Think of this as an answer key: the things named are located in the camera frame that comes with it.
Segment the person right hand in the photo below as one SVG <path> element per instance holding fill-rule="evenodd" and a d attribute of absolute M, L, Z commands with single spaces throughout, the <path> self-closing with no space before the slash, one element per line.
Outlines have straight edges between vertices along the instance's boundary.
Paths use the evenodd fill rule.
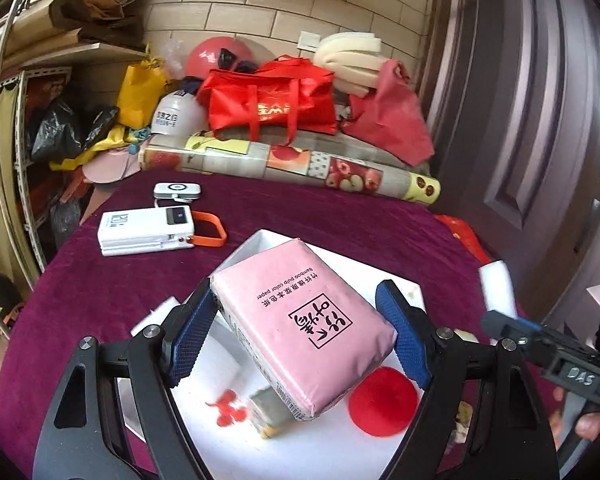
<path fill-rule="evenodd" d="M 555 448 L 560 447 L 559 436 L 562 432 L 562 415 L 556 411 L 550 415 L 550 429 L 552 430 Z M 600 434 L 600 413 L 582 415 L 574 427 L 576 434 L 585 440 L 594 441 Z"/>

